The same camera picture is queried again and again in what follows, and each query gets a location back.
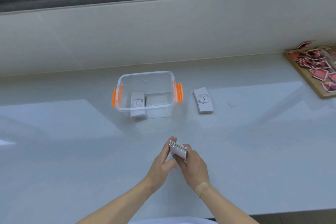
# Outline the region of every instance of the white table surface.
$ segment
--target white table surface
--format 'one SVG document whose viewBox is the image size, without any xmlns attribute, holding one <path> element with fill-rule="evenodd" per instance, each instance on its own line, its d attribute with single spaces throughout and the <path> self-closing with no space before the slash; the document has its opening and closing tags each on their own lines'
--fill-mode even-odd
<svg viewBox="0 0 336 224">
<path fill-rule="evenodd" d="M 111 107 L 122 74 L 170 70 L 184 101 L 133 122 Z M 205 86 L 215 112 L 199 115 Z M 281 56 L 255 55 L 0 78 L 0 223 L 71 224 L 126 192 L 171 136 L 248 214 L 336 208 L 336 99 Z M 212 217 L 173 170 L 133 221 Z"/>
</svg>

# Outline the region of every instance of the hand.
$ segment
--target hand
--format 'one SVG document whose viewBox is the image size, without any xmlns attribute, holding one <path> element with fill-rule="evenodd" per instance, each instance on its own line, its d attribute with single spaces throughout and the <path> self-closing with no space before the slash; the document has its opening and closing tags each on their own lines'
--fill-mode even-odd
<svg viewBox="0 0 336 224">
<path fill-rule="evenodd" d="M 202 182 L 210 185 L 207 164 L 198 155 L 197 151 L 191 149 L 189 144 L 184 144 L 184 146 L 187 147 L 187 165 L 180 156 L 174 154 L 173 157 L 180 166 L 185 181 L 194 191 Z"/>
<path fill-rule="evenodd" d="M 171 136 L 166 142 L 161 153 L 154 159 L 152 166 L 150 167 L 148 174 L 145 179 L 153 189 L 153 193 L 156 192 L 165 183 L 169 171 L 176 168 L 176 162 L 174 160 L 169 160 L 166 163 L 166 159 L 170 152 L 169 141 L 172 140 L 176 142 L 177 138 Z"/>
</svg>

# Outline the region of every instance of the clear plastic storage box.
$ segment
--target clear plastic storage box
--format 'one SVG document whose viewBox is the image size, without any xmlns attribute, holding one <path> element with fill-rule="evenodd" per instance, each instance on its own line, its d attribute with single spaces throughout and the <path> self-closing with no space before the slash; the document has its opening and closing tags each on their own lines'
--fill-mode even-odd
<svg viewBox="0 0 336 224">
<path fill-rule="evenodd" d="M 145 93 L 144 107 L 131 107 L 134 92 Z M 144 117 L 151 119 L 170 117 L 174 105 L 182 101 L 183 88 L 180 83 L 176 84 L 174 74 L 158 71 L 121 76 L 113 92 L 112 106 L 129 116 L 133 116 L 132 112 L 142 112 Z"/>
</svg>

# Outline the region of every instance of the right hand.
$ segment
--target right hand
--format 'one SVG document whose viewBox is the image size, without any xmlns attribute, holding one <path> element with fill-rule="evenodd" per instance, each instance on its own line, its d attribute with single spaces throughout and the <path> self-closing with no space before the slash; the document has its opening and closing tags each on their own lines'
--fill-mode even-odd
<svg viewBox="0 0 336 224">
<path fill-rule="evenodd" d="M 185 181 L 194 191 L 196 187 L 202 182 L 210 185 L 208 167 L 204 160 L 198 155 L 197 151 L 191 149 L 189 144 L 184 144 L 187 147 L 187 163 L 176 154 L 173 155 L 174 159 L 180 166 Z"/>
</svg>

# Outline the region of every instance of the bandage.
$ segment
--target bandage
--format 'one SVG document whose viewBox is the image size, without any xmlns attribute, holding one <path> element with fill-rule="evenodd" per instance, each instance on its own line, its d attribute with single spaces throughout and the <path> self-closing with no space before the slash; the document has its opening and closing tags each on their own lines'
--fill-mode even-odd
<svg viewBox="0 0 336 224">
<path fill-rule="evenodd" d="M 198 197 L 201 197 L 201 194 L 203 193 L 203 191 L 205 191 L 208 188 L 209 188 L 209 185 L 206 182 L 202 182 L 199 185 L 197 185 L 197 187 L 195 188 L 195 192 Z"/>
</svg>

